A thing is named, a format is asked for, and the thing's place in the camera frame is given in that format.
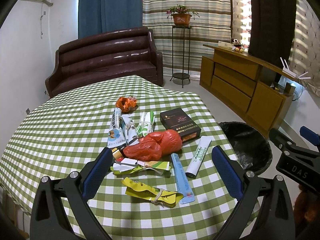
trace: orange plastic bag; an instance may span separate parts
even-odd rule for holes
[[[140,138],[139,143],[124,148],[124,155],[140,161],[158,161],[162,156],[177,152],[182,140],[175,130],[152,132]]]
[[[136,98],[131,96],[129,96],[128,98],[120,97],[118,101],[116,101],[116,107],[119,107],[123,113],[129,112],[136,105]]]

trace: sofa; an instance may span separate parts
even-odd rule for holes
[[[162,53],[147,27],[101,33],[61,45],[45,85],[53,98],[75,88],[129,75],[163,85]]]

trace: silver bolt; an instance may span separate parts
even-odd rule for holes
[[[279,181],[283,181],[283,177],[282,177],[281,175],[277,175],[276,178],[277,178],[277,180],[279,180]]]
[[[42,181],[43,183],[46,183],[46,182],[48,181],[48,179],[49,179],[48,176],[44,176],[44,177],[42,177],[41,181]]]
[[[73,171],[73,172],[70,173],[70,178],[74,179],[74,178],[78,177],[78,174],[79,173],[77,171]]]
[[[247,174],[247,176],[249,178],[253,178],[254,177],[254,172],[253,171],[247,171],[246,174]]]

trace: green and white tablecloth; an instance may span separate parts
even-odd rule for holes
[[[200,171],[188,179],[196,200],[174,208],[154,205],[125,195],[121,179],[126,176],[153,187],[176,191],[171,176],[153,171],[114,176],[109,172],[94,199],[88,204],[113,239],[212,239],[236,205],[210,157],[212,147],[221,145],[231,159],[236,159],[223,131],[197,94],[158,87],[138,76],[117,78],[60,94],[32,111],[18,127],[0,161],[0,184],[31,213],[42,176],[65,178],[93,161],[106,146],[107,133],[115,102],[120,96],[135,96],[138,109],[131,113],[137,124],[140,113],[153,110],[155,130],[164,130],[160,112],[181,107],[202,129],[212,136]],[[184,144],[180,156],[184,169],[190,163],[197,144]],[[75,233],[82,232],[68,201],[65,211]],[[257,215],[257,204],[252,219]]]

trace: flower pot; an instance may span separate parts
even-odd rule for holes
[[[190,14],[186,13],[176,13],[172,15],[175,25],[189,25],[190,23]]]

